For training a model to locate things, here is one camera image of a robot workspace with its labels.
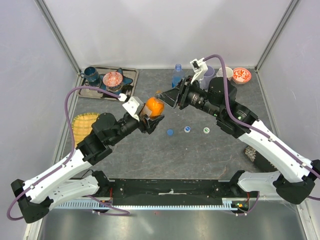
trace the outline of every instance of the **white bottle cap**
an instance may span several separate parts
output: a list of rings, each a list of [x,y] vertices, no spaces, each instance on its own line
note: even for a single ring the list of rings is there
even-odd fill
[[[203,129],[203,132],[204,132],[205,134],[208,134],[208,133],[210,132],[210,129],[209,129],[208,127],[205,127],[205,128]]]
[[[186,127],[184,128],[184,131],[185,131],[186,133],[190,133],[190,130],[191,130],[191,128],[190,128],[189,126],[186,126]]]

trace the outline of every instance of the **tray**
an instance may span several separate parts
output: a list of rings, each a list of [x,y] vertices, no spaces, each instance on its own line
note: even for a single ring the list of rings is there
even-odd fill
[[[96,68],[99,74],[115,72],[119,69],[119,67],[113,67],[113,66],[93,65],[93,67]],[[131,97],[134,94],[136,89],[139,71],[135,68],[126,68],[126,67],[121,67],[121,68],[123,70],[123,75],[125,77],[133,79],[133,82],[130,84],[131,86],[133,86],[133,88],[130,90],[127,90],[126,92],[123,92],[125,95],[129,95]],[[81,86],[84,86],[87,84],[88,84],[88,81],[84,78],[81,83]],[[103,93],[99,93],[98,91],[90,90],[90,89],[79,90],[78,96],[82,98],[91,98],[91,99],[117,100],[117,98],[106,96]]]

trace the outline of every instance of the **red patterned bowl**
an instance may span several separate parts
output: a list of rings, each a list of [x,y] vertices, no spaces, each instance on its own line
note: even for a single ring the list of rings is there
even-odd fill
[[[233,81],[236,84],[245,84],[251,80],[251,73],[243,68],[237,67],[233,69]]]
[[[121,75],[121,73],[117,71],[111,71],[104,75],[102,81],[107,88],[114,88],[119,86],[122,83],[123,79],[124,77]]]

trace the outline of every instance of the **white cup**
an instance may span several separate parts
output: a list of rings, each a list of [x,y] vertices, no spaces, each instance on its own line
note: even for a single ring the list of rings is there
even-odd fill
[[[230,68],[230,67],[225,67],[225,71],[226,71],[226,78],[231,81],[231,79],[234,76],[234,71]],[[216,77],[223,77],[223,72],[222,72],[222,67],[219,68],[218,72],[215,75]]]

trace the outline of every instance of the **blue mug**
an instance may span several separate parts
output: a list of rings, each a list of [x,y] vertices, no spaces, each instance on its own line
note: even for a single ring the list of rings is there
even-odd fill
[[[99,73],[97,69],[93,66],[87,67],[82,73],[81,77],[85,78],[90,86],[100,87],[101,79],[99,77]]]

